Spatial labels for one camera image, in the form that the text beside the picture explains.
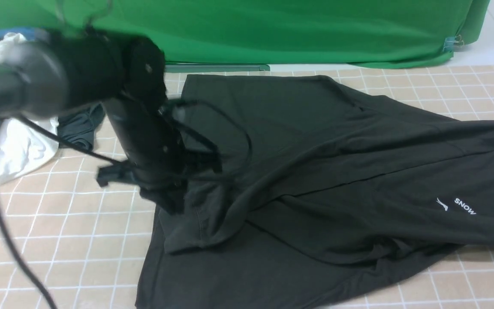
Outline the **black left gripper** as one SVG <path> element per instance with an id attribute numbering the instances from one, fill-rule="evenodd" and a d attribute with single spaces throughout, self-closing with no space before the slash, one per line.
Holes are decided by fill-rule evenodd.
<path id="1" fill-rule="evenodd" d="M 96 182 L 136 185 L 140 196 L 167 213 L 184 211 L 188 180 L 206 170 L 222 172 L 217 146 L 190 127 L 177 121 L 173 108 L 184 100 L 172 99 L 155 106 L 113 99 L 103 104 L 126 159 L 98 168 Z"/>

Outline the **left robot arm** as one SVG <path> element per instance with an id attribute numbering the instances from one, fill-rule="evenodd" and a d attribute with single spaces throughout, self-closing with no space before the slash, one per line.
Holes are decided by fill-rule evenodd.
<path id="1" fill-rule="evenodd" d="M 99 186 L 136 185 L 142 197 L 181 212 L 188 180 L 226 177 L 217 146 L 172 117 L 190 103 L 167 97 L 165 67 L 163 51 L 144 36 L 90 29 L 22 42 L 0 63 L 0 120 L 61 117 L 101 103 L 127 158 L 99 168 Z"/>

